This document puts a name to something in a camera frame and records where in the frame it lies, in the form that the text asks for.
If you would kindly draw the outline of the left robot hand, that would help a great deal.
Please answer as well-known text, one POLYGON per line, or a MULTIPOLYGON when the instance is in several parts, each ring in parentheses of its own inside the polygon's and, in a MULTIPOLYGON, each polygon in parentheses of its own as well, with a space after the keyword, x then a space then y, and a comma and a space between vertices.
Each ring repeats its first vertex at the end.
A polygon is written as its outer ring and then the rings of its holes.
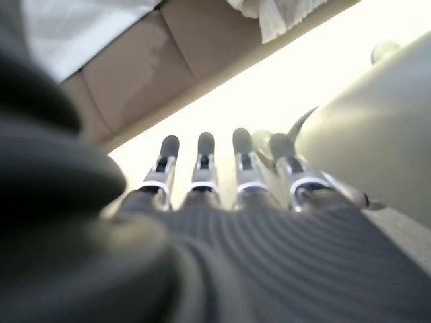
POLYGON ((429 322, 430 277, 332 192, 301 214, 151 212, 65 96, 1 47, 2 322, 429 322))

